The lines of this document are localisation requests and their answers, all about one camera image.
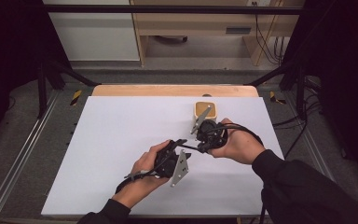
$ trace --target hand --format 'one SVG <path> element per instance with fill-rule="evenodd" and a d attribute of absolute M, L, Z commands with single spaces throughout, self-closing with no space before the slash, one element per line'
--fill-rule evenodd
<path fill-rule="evenodd" d="M 232 123 L 229 119 L 223 119 L 223 124 Z M 208 153 L 215 158 L 229 158 L 243 164 L 252 164 L 255 158 L 264 151 L 255 138 L 244 131 L 228 129 L 228 140 L 223 147 L 210 149 Z"/>
<path fill-rule="evenodd" d="M 170 140 L 167 140 L 151 147 L 148 152 L 145 152 L 144 155 L 133 164 L 131 173 L 135 174 L 142 170 L 148 171 L 153 169 L 157 152 L 162 150 L 169 143 Z M 119 193 L 115 194 L 112 199 L 132 208 L 153 190 L 167 183 L 168 180 L 169 178 L 156 178 L 155 176 L 146 176 L 143 179 L 137 179 L 126 185 Z"/>

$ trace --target person's right hand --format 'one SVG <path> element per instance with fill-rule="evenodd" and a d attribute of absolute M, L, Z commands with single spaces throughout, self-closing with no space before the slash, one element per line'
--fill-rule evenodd
<path fill-rule="evenodd" d="M 230 125 L 229 119 L 223 119 L 223 124 Z M 208 153 L 215 158 L 229 158 L 243 164 L 252 164 L 255 158 L 264 151 L 255 138 L 244 131 L 228 129 L 228 140 L 223 147 L 210 149 Z"/>

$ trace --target person's left hand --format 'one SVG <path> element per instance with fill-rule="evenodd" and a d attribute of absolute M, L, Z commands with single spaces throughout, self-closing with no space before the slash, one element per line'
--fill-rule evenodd
<path fill-rule="evenodd" d="M 157 152 L 162 150 L 169 143 L 170 140 L 167 140 L 151 147 L 148 152 L 145 152 L 144 155 L 133 164 L 131 173 L 135 174 L 142 170 L 149 171 L 153 169 Z M 167 183 L 168 180 L 169 178 L 156 178 L 155 176 L 146 176 L 142 179 L 137 179 L 126 185 L 119 193 L 115 194 L 112 199 L 132 208 L 153 190 Z"/>

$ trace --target yellow object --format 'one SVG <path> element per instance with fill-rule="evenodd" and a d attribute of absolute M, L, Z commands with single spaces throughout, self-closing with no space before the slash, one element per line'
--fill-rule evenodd
<path fill-rule="evenodd" d="M 194 117 L 197 119 L 207 108 L 210 106 L 212 109 L 209 111 L 205 119 L 211 119 L 216 121 L 217 109 L 216 105 L 212 102 L 196 102 L 194 104 Z"/>

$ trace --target black curtain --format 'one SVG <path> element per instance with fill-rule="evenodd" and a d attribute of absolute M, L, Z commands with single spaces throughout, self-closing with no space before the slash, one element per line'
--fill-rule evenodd
<path fill-rule="evenodd" d="M 0 0 L 0 121 L 8 108 L 9 93 L 37 79 L 42 62 L 54 60 L 71 68 L 48 13 L 26 9 L 26 4 L 43 2 Z M 64 85 L 58 71 L 49 69 L 47 78 L 55 88 Z"/>
<path fill-rule="evenodd" d="M 306 4 L 319 7 L 331 2 L 307 0 Z M 312 48 L 296 52 L 315 24 L 315 18 L 299 19 L 285 60 L 290 61 L 294 55 L 305 56 L 302 65 L 306 75 L 322 81 L 321 101 L 341 146 L 358 161 L 358 1 L 336 1 L 316 27 Z"/>

